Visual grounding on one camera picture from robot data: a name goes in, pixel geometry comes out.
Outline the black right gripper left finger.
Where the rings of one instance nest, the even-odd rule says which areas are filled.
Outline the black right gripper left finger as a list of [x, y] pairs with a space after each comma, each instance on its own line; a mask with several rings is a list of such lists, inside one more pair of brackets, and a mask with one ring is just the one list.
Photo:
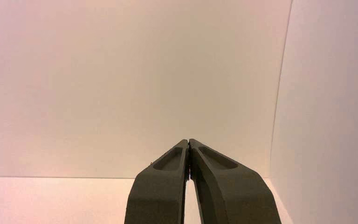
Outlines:
[[182, 224], [189, 179], [188, 140], [181, 140], [135, 178], [126, 224]]

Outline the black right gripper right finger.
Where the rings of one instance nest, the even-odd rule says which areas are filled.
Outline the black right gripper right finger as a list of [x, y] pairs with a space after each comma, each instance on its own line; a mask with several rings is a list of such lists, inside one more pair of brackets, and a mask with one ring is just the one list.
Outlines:
[[189, 140], [190, 176], [203, 224], [279, 224], [274, 196], [254, 170], [196, 139]]

